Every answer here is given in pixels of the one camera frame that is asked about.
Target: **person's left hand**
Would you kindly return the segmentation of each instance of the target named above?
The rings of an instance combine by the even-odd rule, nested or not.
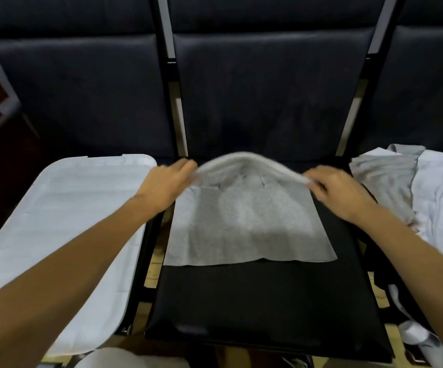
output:
[[[194,180],[197,169],[194,160],[181,159],[171,166],[152,168],[136,192],[134,198],[145,199],[145,204],[160,213],[166,210]]]

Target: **gray cloth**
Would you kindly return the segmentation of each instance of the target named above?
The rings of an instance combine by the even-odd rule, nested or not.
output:
[[[202,166],[197,184],[178,197],[164,265],[337,258],[306,179],[259,155],[222,158],[229,162]]]
[[[411,184],[423,146],[391,144],[398,155],[360,155],[349,164],[353,177],[363,184],[377,202],[407,225],[415,224]]]

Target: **person's right arm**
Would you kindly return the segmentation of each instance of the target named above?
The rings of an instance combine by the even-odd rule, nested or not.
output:
[[[443,255],[376,204],[346,172],[319,166],[304,175],[321,184],[308,186],[319,201],[384,251],[443,342]]]

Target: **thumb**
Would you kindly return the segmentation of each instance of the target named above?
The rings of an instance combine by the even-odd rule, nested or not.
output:
[[[312,193],[315,195],[315,198],[318,201],[321,201],[321,202],[325,202],[326,201],[328,195],[327,195],[327,192],[321,186],[319,186],[316,183],[310,183],[310,184],[307,185],[307,188],[310,191],[312,191]]]

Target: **hand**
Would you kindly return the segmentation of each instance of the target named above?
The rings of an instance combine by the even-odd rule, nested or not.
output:
[[[181,159],[171,166],[156,166],[152,168],[136,192],[134,198],[145,199],[146,205],[160,213],[166,210],[175,199],[188,187],[194,177],[191,173],[196,170],[194,160]]]
[[[371,210],[378,208],[368,191],[341,169],[321,165],[305,172],[304,176],[321,184],[307,186],[317,200],[336,216],[357,226],[368,219]]]

